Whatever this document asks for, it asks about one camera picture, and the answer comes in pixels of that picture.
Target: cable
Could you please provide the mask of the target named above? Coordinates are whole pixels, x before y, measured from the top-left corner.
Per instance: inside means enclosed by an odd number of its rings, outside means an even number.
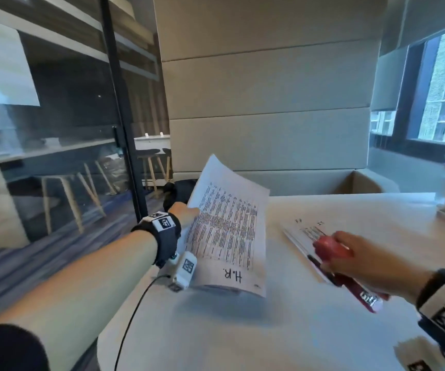
[[[118,356],[116,357],[116,363],[114,364],[114,371],[117,370],[118,368],[118,362],[120,361],[120,354],[121,354],[121,349],[123,348],[123,343],[125,342],[125,338],[127,337],[127,333],[128,330],[130,329],[130,325],[132,324],[133,318],[135,317],[136,311],[139,309],[140,303],[142,302],[142,299],[145,297],[145,293],[147,293],[147,291],[149,290],[149,288],[154,285],[154,283],[158,280],[161,279],[163,277],[167,277],[168,279],[171,278],[170,275],[168,274],[163,274],[161,276],[157,276],[154,280],[152,280],[152,282],[149,284],[149,286],[147,287],[147,289],[145,289],[145,291],[143,292],[142,296],[140,297],[139,302],[136,304],[135,310],[133,311],[132,317],[130,318],[130,321],[128,322],[127,325],[127,329],[125,331],[125,334],[123,335],[123,338],[121,339],[121,345],[120,345],[120,350],[118,351]]]

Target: black door frame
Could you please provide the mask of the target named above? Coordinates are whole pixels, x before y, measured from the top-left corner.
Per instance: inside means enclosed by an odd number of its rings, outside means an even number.
[[[136,164],[135,140],[133,139],[132,123],[133,115],[128,97],[128,88],[121,74],[120,60],[118,58],[118,49],[116,47],[116,38],[114,37],[113,20],[109,8],[109,0],[99,0],[102,14],[102,30],[106,52],[109,58],[109,68],[111,70],[111,79],[113,81],[116,105],[120,120],[119,127],[114,128],[115,140],[118,148],[123,151],[125,165],[127,168],[130,182],[130,190],[133,196],[133,207],[135,208],[136,219],[139,222],[148,215],[147,202],[143,191],[143,174]]]

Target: wristband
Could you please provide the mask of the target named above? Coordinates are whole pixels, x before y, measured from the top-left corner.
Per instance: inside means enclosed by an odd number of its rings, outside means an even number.
[[[177,240],[181,235],[181,225],[171,213],[156,212],[144,217],[132,231],[145,230],[157,241],[157,254],[154,264],[163,268],[166,261],[176,253]]]

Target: hand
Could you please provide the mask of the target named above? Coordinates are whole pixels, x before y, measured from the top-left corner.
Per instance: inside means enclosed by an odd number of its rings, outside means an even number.
[[[185,228],[193,223],[195,218],[199,215],[200,210],[198,208],[188,208],[186,204],[176,202],[168,212],[175,215],[178,218],[179,223],[182,225],[182,228]]]
[[[326,272],[352,277],[374,291],[398,295],[415,304],[434,274],[363,237],[344,231],[334,233],[333,237],[351,249],[355,256],[331,259],[320,267]]]

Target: wooden stool leg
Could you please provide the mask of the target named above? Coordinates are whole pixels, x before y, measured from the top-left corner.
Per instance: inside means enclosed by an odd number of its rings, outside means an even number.
[[[113,187],[113,185],[111,185],[111,182],[109,182],[109,180],[107,179],[106,174],[104,173],[104,171],[102,170],[102,167],[99,164],[99,161],[96,160],[96,166],[97,168],[99,168],[100,173],[102,174],[102,176],[104,177],[104,179],[106,180],[106,183],[109,187],[109,190],[111,190],[111,194],[115,195],[118,192],[115,190],[115,188]]]
[[[157,157],[157,162],[159,163],[159,166],[161,167],[161,172],[162,172],[162,175],[164,176],[164,180],[166,181],[166,183],[168,183],[168,178],[166,177],[166,172],[164,171],[164,167],[162,166],[161,158],[158,155],[156,155],[156,157]]]
[[[97,195],[96,186],[94,185],[94,181],[92,180],[92,174],[90,174],[89,166],[87,165],[87,163],[83,163],[83,166],[85,166],[85,172],[87,173],[87,177],[89,178],[90,187],[92,188],[92,191],[94,192],[96,197],[99,198],[99,196]]]
[[[149,157],[150,176],[152,177],[152,185],[154,186],[154,193],[157,194],[156,176],[154,174],[154,167],[152,166],[152,159]]]
[[[145,159],[142,157],[143,163],[143,180],[145,181],[145,188],[149,187],[148,179],[147,179],[147,163]]]
[[[40,179],[42,185],[42,198],[44,200],[44,214],[46,215],[46,228],[47,234],[51,234],[53,229],[51,228],[51,208],[49,207],[49,197],[47,196],[47,184],[46,177]]]
[[[97,198],[94,193],[92,192],[92,190],[90,190],[89,185],[87,185],[87,181],[85,181],[85,178],[83,178],[82,173],[77,173],[78,178],[80,179],[80,181],[82,182],[83,186],[85,187],[85,190],[87,191],[87,193],[89,194],[90,198],[92,199],[92,201],[94,202],[94,204],[97,206],[97,208],[99,209],[99,211],[102,213],[102,215],[104,217],[106,217],[106,212],[104,212],[104,210],[102,209],[102,205],[100,204],[100,200],[99,198]]]
[[[166,177],[168,178],[167,181],[169,181],[169,169],[171,168],[171,156],[168,156],[168,162],[166,163]]]
[[[73,191],[71,190],[70,182],[68,182],[66,177],[59,177],[59,179],[61,180],[61,184],[63,185],[63,189],[65,190],[65,194],[68,199],[68,203],[70,204],[71,211],[73,212],[73,216],[75,216],[75,222],[77,223],[78,231],[80,233],[83,233],[82,214],[80,213],[80,208],[78,207],[75,196],[73,195]]]

